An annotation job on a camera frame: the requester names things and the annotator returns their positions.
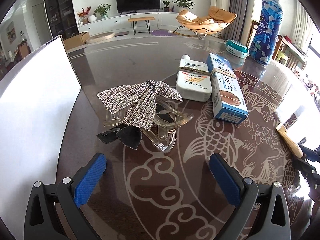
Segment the wooden bench black legs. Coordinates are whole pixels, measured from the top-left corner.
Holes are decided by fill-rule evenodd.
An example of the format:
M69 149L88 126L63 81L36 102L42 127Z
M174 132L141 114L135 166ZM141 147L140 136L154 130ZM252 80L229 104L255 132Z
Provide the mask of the wooden bench black legs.
M153 16L148 17L137 17L137 18L129 18L127 21L132 24L133 33L136 35L137 31L137 24L138 22L145 22L148 33L151 33L150 30L150 21L155 21L156 19Z

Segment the white ointment box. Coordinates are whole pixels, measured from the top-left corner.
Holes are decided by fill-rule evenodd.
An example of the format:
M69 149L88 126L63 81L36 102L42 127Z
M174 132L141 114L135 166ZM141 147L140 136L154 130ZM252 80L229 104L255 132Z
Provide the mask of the white ointment box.
M183 55L177 72L176 90L183 99L206 102L212 94L208 66Z

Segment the red flower vase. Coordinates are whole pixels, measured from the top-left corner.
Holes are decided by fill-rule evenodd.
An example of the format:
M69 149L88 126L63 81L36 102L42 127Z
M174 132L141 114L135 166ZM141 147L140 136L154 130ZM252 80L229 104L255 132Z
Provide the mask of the red flower vase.
M82 8L80 12L77 12L77 16L82 20L83 24L88 23L88 16L90 13L91 7Z

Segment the brown cardboard box on floor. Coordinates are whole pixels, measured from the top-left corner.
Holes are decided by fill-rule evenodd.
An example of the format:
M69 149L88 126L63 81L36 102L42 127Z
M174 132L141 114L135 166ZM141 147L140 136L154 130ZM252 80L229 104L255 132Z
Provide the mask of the brown cardboard box on floor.
M85 32L79 33L78 35L70 37L68 39L65 39L64 40L65 49L70 50L70 49L79 47L81 45L84 45L89 38L90 38L89 32L85 31Z

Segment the round wooden floor cushion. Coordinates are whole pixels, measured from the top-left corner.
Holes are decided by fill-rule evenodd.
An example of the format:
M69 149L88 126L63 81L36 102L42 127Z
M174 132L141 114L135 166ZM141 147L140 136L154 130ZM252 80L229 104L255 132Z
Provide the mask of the round wooden floor cushion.
M86 44L93 44L97 42L102 42L108 39L111 39L115 36L114 32L101 33L98 35L91 36L86 40Z

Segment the white cardboard storage box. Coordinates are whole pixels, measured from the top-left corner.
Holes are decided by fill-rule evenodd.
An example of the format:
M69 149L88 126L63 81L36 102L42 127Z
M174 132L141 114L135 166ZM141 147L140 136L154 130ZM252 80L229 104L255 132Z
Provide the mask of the white cardboard storage box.
M16 239L23 238L33 184L56 181L80 89L61 37L40 46L1 79L1 219Z

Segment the teal white round container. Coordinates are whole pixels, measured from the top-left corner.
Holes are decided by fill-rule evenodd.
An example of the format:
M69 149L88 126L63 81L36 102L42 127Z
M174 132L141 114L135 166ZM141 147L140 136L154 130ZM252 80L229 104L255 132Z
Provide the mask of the teal white round container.
M238 41L228 39L225 46L230 54L241 59L244 59L248 55L248 48Z

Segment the white tv cabinet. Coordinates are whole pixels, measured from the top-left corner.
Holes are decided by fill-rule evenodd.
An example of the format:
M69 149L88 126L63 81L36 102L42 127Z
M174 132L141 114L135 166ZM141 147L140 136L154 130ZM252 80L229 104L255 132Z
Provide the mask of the white tv cabinet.
M87 23L78 27L80 33L89 32L91 36L107 33L107 32L122 32L133 31L133 23L128 20L131 18L153 17L154 20L149 20L150 30L156 29L171 29L174 30L180 26L176 20L177 12L146 12L119 15L106 17L96 20L92 23Z

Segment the blue white medicine box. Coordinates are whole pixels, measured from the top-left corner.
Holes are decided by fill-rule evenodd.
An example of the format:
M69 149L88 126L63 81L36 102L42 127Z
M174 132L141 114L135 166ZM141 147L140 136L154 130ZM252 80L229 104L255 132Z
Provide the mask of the blue white medicine box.
M248 117L248 110L229 61L210 53L207 65L212 84L214 118L234 124L242 123Z

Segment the small potted plant right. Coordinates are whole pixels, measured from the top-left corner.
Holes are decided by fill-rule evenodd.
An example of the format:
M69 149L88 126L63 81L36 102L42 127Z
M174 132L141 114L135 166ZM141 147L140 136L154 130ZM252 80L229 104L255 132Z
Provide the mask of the small potted plant right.
M164 4L164 12L169 12L170 10L170 1L162 1L162 3Z

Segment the orange lounge chair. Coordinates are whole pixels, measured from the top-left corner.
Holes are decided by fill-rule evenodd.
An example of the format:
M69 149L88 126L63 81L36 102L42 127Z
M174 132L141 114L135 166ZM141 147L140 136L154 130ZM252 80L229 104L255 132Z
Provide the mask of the orange lounge chair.
M176 17L180 26L172 31L178 34L178 30L187 28L198 38L219 33L231 25L237 18L237 14L211 6L207 16L199 17L187 9L182 9Z

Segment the gold silver cosmetic tube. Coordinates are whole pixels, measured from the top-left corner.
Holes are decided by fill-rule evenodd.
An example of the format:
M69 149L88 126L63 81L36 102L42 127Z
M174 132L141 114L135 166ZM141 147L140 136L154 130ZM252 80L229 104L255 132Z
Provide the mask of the gold silver cosmetic tube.
M293 155L295 155L297 158L301 159L303 157L303 152L300 148L300 146L295 143L288 135L287 133L287 129L285 128L284 125L279 124L276 127L276 130L278 131L278 133L280 134L280 136L282 137L282 139L285 141L286 145L288 146L288 148L290 149L291 153Z

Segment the grey curtain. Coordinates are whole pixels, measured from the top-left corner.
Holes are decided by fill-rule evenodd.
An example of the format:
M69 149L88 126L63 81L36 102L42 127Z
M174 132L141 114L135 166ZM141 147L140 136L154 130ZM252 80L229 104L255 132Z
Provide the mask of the grey curtain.
M225 39L236 40L245 45L249 36L254 0L231 0L229 11L237 14L235 20L227 27Z

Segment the rhinestone bow hair clip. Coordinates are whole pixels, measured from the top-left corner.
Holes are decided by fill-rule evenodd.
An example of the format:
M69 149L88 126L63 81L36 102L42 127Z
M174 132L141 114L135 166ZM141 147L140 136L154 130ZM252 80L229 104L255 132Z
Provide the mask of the rhinestone bow hair clip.
M180 93L162 81L122 85L97 94L106 109L106 131L97 138L105 144L120 141L136 150L146 136L157 150L168 153L175 146L176 131L194 117L168 102L182 101Z

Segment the dark glass display cabinet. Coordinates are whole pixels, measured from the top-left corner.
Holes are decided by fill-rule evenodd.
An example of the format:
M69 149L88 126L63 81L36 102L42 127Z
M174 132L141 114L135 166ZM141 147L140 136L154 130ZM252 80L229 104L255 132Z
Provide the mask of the dark glass display cabinet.
M72 0L44 0L47 20L53 37L64 40L78 35Z

